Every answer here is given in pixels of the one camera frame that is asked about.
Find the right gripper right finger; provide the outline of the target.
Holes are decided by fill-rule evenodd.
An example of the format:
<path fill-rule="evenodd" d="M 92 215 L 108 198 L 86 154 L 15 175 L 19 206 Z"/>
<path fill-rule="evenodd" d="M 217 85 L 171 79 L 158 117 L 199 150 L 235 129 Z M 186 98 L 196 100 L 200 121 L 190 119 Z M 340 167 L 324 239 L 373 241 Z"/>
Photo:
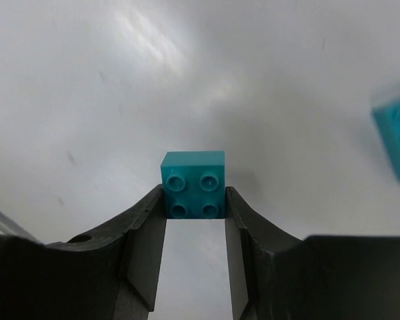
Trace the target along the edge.
<path fill-rule="evenodd" d="M 225 198 L 234 319 L 400 319 L 400 237 L 300 240 Z"/>

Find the small teal lego brick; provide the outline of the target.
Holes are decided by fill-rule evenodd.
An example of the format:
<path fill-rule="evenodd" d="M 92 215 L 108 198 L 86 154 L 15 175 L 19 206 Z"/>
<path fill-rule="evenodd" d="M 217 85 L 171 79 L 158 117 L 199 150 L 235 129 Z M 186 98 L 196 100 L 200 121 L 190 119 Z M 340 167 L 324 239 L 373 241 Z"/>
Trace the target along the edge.
<path fill-rule="evenodd" d="M 169 219 L 225 218 L 224 151 L 170 151 L 161 178 Z"/>

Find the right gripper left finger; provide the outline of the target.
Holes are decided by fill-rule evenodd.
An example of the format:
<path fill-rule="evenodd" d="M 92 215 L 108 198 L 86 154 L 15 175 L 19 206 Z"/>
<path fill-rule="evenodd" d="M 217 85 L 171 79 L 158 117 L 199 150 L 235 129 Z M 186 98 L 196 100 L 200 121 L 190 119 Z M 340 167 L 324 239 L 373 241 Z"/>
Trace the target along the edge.
<path fill-rule="evenodd" d="M 0 235 L 0 319 L 146 319 L 155 307 L 166 222 L 156 186 L 68 242 Z"/>

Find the teal long lego brick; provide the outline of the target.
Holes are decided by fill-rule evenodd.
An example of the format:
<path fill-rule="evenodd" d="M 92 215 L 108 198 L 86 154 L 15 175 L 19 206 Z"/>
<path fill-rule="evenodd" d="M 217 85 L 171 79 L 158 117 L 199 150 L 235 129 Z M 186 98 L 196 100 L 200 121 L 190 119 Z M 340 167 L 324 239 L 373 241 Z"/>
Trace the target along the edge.
<path fill-rule="evenodd" d="M 393 172 L 400 181 L 400 98 L 373 108 L 371 114 Z"/>

